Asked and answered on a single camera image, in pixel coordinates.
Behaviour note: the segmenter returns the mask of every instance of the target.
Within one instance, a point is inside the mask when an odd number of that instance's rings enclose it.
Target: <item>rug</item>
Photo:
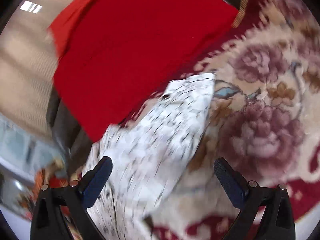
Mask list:
[[[221,156],[247,180],[286,184],[296,222],[320,200],[320,27],[302,0],[242,0],[234,27],[176,73],[182,79],[216,73],[210,125],[175,190],[145,218],[145,238],[223,237],[239,210],[214,177],[212,164]],[[139,123],[163,91],[136,109],[127,127]],[[123,217],[115,218],[117,230]]]

